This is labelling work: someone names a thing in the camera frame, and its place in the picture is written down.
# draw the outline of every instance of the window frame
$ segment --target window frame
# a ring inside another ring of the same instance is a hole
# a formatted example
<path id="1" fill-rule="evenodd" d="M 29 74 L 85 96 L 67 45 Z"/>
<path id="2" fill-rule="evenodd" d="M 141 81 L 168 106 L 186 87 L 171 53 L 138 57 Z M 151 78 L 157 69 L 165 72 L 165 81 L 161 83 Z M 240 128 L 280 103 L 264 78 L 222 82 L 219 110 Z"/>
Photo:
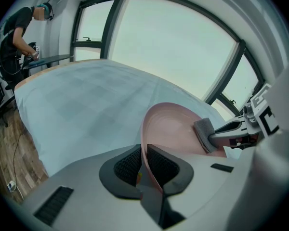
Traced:
<path id="1" fill-rule="evenodd" d="M 101 56 L 100 56 L 101 59 L 108 59 L 111 38 L 113 36 L 116 21 L 118 19 L 118 15 L 119 15 L 119 12 L 121 10 L 121 7 L 123 5 L 124 0 L 114 0 L 114 3 L 112 4 L 112 7 L 110 9 L 110 12 L 109 12 L 107 20 L 106 20 L 106 24 L 104 27 L 101 41 L 76 41 L 78 29 L 79 29 L 80 18 L 81 18 L 83 9 L 87 8 L 89 6 L 95 5 L 97 3 L 105 2 L 105 1 L 110 1 L 110 0 L 86 0 L 86 1 L 80 2 L 76 17 L 75 17 L 74 25 L 73 25 L 73 30 L 72 30 L 70 55 L 74 55 L 74 48 L 75 47 L 92 47 L 92 48 L 100 48 L 101 49 Z M 198 13 L 204 15 L 205 17 L 209 18 L 211 21 L 215 22 L 219 27 L 221 27 L 225 32 L 227 32 L 235 40 L 235 42 L 237 42 L 237 47 L 234 49 L 234 52 L 232 52 L 232 58 L 228 62 L 228 65 L 226 66 L 223 74 L 219 77 L 218 82 L 215 84 L 213 89 L 210 90 L 209 94 L 205 98 L 205 102 L 211 105 L 216 99 L 218 99 L 231 112 L 233 112 L 235 114 L 235 116 L 241 115 L 243 113 L 243 109 L 239 111 L 233 105 L 232 101 L 227 99 L 222 94 L 222 92 L 223 92 L 224 88 L 227 86 L 227 84 L 229 83 L 234 72 L 236 71 L 236 68 L 237 68 L 238 64 L 240 63 L 240 60 L 241 60 L 243 54 L 246 56 L 247 60 L 249 61 L 250 65 L 251 65 L 252 69 L 254 70 L 254 72 L 257 76 L 257 79 L 258 79 L 258 83 L 257 83 L 256 87 L 254 88 L 252 96 L 254 96 L 262 88 L 262 86 L 264 85 L 264 82 L 265 82 L 255 59 L 252 57 L 251 52 L 248 50 L 248 48 L 246 46 L 246 42 L 244 41 L 244 39 L 241 39 L 221 19 L 219 19 L 217 16 L 215 16 L 211 12 L 207 11 L 206 9 L 200 7 L 199 5 L 196 5 L 196 4 L 194 4 L 190 1 L 187 1 L 187 0 L 168 0 L 168 1 L 178 3 L 180 5 L 188 7 L 190 9 L 195 10 Z M 73 56 L 70 58 L 70 62 L 72 62 L 72 61 L 74 61 Z"/>

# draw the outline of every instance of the black tabletop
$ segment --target black tabletop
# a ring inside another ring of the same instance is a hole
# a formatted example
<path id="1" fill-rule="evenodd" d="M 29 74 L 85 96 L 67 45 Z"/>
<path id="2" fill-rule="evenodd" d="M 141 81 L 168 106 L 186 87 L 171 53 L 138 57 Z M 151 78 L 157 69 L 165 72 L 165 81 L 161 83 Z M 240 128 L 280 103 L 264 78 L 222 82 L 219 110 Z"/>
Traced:
<path id="1" fill-rule="evenodd" d="M 60 60 L 64 60 L 64 59 L 71 58 L 71 57 L 72 57 L 71 55 L 57 55 L 57 56 L 41 58 L 38 61 L 30 62 L 28 65 L 23 67 L 23 70 L 39 67 L 39 66 L 46 65 L 46 64 L 51 64 L 51 63 L 58 62 Z"/>

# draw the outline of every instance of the power plug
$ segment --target power plug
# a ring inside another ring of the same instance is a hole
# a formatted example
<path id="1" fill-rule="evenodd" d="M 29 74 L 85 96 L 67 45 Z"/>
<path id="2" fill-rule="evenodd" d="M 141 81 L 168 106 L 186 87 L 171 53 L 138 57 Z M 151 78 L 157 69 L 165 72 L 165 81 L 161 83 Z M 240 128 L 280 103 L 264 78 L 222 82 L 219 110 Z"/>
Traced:
<path id="1" fill-rule="evenodd" d="M 9 192 L 11 193 L 11 192 L 14 192 L 15 190 L 16 190 L 16 183 L 15 183 L 15 181 L 10 181 L 9 182 L 9 184 L 7 184 L 7 186 L 6 186 L 7 188 L 8 188 L 8 190 L 9 190 Z"/>

